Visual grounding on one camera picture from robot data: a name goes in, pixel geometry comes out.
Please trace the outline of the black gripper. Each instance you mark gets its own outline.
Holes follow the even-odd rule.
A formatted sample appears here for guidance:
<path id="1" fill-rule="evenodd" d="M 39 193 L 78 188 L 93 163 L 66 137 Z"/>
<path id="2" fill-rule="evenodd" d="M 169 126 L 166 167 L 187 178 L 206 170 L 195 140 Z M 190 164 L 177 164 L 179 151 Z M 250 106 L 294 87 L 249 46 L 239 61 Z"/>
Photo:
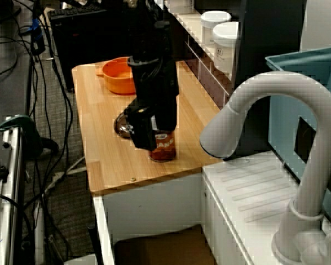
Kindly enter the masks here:
<path id="1" fill-rule="evenodd" d="M 155 116 L 157 130 L 175 130 L 177 125 L 179 86 L 175 60 L 163 56 L 140 61 L 131 56 L 127 64 L 136 89 L 136 98 L 125 109 L 128 130 L 136 148 L 153 151 L 156 138 L 151 118 Z"/>

